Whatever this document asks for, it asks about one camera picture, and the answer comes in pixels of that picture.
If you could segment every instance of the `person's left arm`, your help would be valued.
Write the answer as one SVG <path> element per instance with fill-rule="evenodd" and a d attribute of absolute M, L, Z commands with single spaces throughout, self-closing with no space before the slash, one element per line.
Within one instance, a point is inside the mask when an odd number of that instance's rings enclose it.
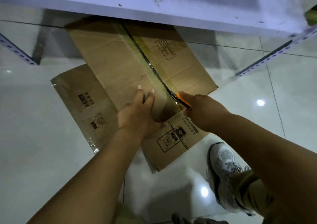
<path fill-rule="evenodd" d="M 138 87 L 135 100 L 118 113 L 119 130 L 66 185 L 28 222 L 111 223 L 125 173 L 142 139 L 162 127 L 151 110 L 154 90 L 143 103 Z"/>

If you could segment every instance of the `shoe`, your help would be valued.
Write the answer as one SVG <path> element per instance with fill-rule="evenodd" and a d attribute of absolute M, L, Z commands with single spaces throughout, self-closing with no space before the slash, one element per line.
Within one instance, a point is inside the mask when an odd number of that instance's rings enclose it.
<path fill-rule="evenodd" d="M 253 215 L 241 206 L 233 195 L 229 176 L 243 170 L 229 147 L 224 142 L 211 145 L 207 160 L 214 180 L 215 195 L 223 208 L 233 213 L 243 211 L 249 216 Z"/>

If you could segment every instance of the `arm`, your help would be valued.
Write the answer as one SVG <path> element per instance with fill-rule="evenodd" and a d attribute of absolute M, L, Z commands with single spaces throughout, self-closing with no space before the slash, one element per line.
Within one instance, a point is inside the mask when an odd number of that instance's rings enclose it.
<path fill-rule="evenodd" d="M 193 123 L 227 142 L 248 163 L 273 196 L 302 221 L 316 220 L 316 153 L 244 117 L 231 114 L 208 96 L 180 94 L 192 106 L 187 116 Z"/>
<path fill-rule="evenodd" d="M 119 130 L 57 194 L 28 222 L 35 223 L 111 223 L 125 173 L 142 139 L 158 130 L 151 109 L 154 90 L 143 104 L 138 87 L 132 104 L 118 113 Z"/>

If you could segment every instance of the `pant leg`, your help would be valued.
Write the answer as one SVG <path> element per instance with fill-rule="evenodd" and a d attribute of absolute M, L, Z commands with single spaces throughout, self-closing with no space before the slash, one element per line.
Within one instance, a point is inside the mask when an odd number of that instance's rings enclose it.
<path fill-rule="evenodd" d="M 263 216 L 263 223 L 292 223 L 279 202 L 252 170 L 232 174 L 230 182 L 239 204 Z"/>
<path fill-rule="evenodd" d="M 111 224 L 144 224 L 126 205 L 117 203 Z"/>

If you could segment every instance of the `white tile floor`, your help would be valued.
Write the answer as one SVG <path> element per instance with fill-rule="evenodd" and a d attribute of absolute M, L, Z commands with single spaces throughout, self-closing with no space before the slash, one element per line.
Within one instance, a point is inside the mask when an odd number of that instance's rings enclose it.
<path fill-rule="evenodd" d="M 32 54 L 38 33 L 42 31 L 48 38 L 40 66 L 28 66 L 0 46 L 0 216 L 4 223 L 25 223 L 93 157 L 50 83 L 51 78 L 84 60 L 62 29 L 7 22 L 37 24 L 42 12 L 28 11 L 33 16 L 24 20 L 12 16 L 14 12 L 0 12 L 0 20 L 5 20 L 0 21 L 0 32 L 27 54 Z M 179 31 L 186 41 L 195 42 L 188 45 L 220 86 L 211 94 L 213 98 L 233 113 L 317 152 L 317 58 L 306 57 L 317 56 L 316 39 L 298 50 L 301 56 L 284 54 L 236 79 L 232 77 L 236 70 L 264 55 L 264 38 Z M 272 49 L 283 43 L 267 41 Z M 257 100 L 265 105 L 258 106 Z M 173 212 L 188 218 L 208 215 L 235 224 L 261 223 L 259 216 L 231 214 L 217 204 L 206 181 L 207 150 L 217 140 L 208 135 L 159 173 L 149 169 L 139 150 L 126 175 L 124 202 L 149 223 L 167 222 Z M 238 160 L 246 165 L 240 157 Z M 202 197 L 202 187 L 209 190 L 207 197 Z"/>

